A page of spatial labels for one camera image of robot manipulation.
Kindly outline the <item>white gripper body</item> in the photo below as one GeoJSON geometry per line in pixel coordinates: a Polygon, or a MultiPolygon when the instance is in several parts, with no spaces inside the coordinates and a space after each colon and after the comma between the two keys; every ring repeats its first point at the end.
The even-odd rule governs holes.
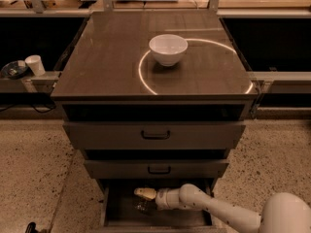
{"type": "Polygon", "coordinates": [[[175,210],[180,207],[179,188],[162,188],[156,193],[155,203],[159,210],[175,210]]]}

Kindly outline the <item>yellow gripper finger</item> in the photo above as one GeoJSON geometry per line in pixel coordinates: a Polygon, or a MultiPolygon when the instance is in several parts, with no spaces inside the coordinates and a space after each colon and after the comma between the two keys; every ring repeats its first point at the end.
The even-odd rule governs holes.
{"type": "Polygon", "coordinates": [[[134,190],[134,194],[147,201],[152,201],[156,198],[156,190],[149,187],[138,187],[134,190]]]}

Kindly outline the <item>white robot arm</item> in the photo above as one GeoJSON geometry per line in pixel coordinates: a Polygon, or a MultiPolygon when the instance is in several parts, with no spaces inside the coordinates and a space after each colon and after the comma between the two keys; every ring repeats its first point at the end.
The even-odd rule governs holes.
{"type": "Polygon", "coordinates": [[[238,233],[311,233],[311,208],[287,192],[273,194],[260,213],[213,198],[191,183],[159,190],[138,187],[134,194],[155,201],[160,210],[205,211],[238,233]]]}

